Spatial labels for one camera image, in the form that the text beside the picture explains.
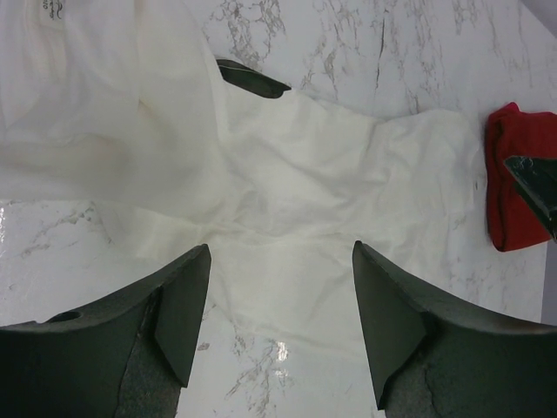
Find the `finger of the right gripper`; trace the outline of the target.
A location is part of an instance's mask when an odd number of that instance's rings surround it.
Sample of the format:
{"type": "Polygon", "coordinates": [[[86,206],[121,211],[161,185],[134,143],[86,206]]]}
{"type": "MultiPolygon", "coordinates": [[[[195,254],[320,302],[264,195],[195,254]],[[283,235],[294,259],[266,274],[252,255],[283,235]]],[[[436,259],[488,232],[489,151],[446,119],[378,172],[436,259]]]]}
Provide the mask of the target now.
{"type": "Polygon", "coordinates": [[[229,59],[218,59],[217,65],[225,82],[262,98],[280,98],[292,89],[287,84],[229,59]]]}
{"type": "Polygon", "coordinates": [[[556,241],[556,159],[511,156],[504,164],[518,194],[556,241]]]}

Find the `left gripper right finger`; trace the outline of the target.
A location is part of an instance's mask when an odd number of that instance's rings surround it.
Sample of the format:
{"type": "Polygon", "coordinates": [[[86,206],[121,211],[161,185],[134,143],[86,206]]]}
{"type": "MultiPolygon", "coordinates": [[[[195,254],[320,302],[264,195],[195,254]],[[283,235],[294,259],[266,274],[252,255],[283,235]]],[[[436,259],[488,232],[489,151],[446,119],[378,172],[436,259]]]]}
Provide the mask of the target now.
{"type": "Polygon", "coordinates": [[[556,329],[462,300],[357,242],[354,285],[389,417],[553,417],[556,329]]]}

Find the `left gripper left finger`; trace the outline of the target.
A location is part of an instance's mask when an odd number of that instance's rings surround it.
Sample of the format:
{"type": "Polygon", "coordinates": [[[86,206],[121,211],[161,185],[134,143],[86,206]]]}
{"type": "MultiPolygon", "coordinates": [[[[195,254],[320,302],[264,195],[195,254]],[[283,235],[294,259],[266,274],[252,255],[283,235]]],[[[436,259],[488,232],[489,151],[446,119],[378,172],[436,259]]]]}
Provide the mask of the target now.
{"type": "Polygon", "coordinates": [[[1,330],[4,417],[172,417],[191,375],[206,245],[87,305],[1,330]]]}

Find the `white t shirt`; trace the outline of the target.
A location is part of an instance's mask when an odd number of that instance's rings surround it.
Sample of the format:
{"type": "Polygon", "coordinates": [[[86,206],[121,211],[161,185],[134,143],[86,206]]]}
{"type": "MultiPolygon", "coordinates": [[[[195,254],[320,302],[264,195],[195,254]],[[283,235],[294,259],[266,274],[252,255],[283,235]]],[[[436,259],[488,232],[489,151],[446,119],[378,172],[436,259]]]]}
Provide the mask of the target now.
{"type": "Polygon", "coordinates": [[[361,356],[356,241],[440,279],[473,206],[478,137],[454,111],[382,120],[225,81],[179,1],[1,4],[1,196],[95,202],[160,263],[205,243],[238,327],[361,356]]]}

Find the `folded red t shirt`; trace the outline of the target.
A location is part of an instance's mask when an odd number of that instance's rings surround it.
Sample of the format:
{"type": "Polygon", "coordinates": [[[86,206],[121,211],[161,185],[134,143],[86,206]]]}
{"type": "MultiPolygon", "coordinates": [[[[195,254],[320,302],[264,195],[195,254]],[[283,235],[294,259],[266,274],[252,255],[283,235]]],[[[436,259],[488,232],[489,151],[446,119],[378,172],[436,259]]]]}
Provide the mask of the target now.
{"type": "Polygon", "coordinates": [[[493,112],[484,135],[487,228],[510,252],[556,238],[556,115],[516,103],[493,112]]]}

